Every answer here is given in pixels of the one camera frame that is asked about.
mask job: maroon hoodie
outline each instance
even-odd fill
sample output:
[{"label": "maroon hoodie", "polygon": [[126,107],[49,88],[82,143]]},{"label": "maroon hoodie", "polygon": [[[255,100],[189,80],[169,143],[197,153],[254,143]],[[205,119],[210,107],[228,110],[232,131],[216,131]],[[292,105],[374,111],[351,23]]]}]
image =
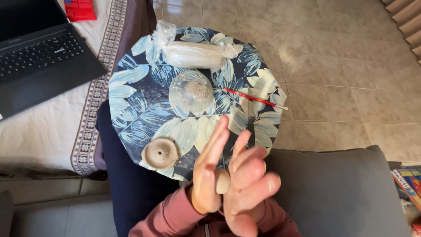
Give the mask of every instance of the maroon hoodie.
[{"label": "maroon hoodie", "polygon": [[[145,220],[137,223],[129,237],[145,236],[189,236],[189,237],[234,237],[225,222],[222,208],[219,212],[199,214],[189,202],[186,189],[179,188],[165,198]],[[264,201],[264,217],[257,221],[257,228],[264,236],[302,237],[297,225],[272,198]]]}]

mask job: laptop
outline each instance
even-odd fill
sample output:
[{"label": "laptop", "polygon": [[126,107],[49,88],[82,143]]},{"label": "laptop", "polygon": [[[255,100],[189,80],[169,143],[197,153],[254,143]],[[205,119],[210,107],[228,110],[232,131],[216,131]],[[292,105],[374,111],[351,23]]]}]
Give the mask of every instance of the laptop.
[{"label": "laptop", "polygon": [[105,73],[56,0],[0,0],[0,120]]}]

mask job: bed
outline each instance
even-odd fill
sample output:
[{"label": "bed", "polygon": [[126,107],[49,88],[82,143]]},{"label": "bed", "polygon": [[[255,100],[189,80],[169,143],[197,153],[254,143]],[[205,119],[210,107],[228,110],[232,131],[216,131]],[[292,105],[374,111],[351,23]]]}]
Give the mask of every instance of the bed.
[{"label": "bed", "polygon": [[[64,0],[58,2],[64,8]],[[107,98],[115,63],[151,29],[145,6],[144,0],[94,0],[97,20],[73,22],[107,74],[0,122],[2,173],[70,170],[86,176],[105,169],[96,112]],[[148,14],[153,26],[155,14]]]}]

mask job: hand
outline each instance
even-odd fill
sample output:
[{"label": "hand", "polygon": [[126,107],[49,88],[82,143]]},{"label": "hand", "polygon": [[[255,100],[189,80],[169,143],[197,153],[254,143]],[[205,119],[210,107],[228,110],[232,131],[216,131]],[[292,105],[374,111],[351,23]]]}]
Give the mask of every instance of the hand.
[{"label": "hand", "polygon": [[215,168],[229,137],[228,117],[222,115],[195,162],[193,186],[187,191],[192,206],[201,214],[216,212],[221,196],[216,193]]},{"label": "hand", "polygon": [[273,196],[281,185],[280,177],[266,172],[263,159],[266,149],[253,147],[245,150],[249,131],[243,131],[235,142],[228,166],[231,186],[224,194],[225,220],[232,233],[242,237],[256,237],[256,222],[264,215],[263,201]]}]

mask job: laptop keyboard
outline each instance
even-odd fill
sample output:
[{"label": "laptop keyboard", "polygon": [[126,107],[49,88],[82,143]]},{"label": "laptop keyboard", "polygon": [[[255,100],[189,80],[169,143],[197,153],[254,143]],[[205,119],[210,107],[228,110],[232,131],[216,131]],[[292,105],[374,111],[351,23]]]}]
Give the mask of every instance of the laptop keyboard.
[{"label": "laptop keyboard", "polygon": [[48,67],[84,50],[72,33],[0,55],[0,78],[30,68]]}]

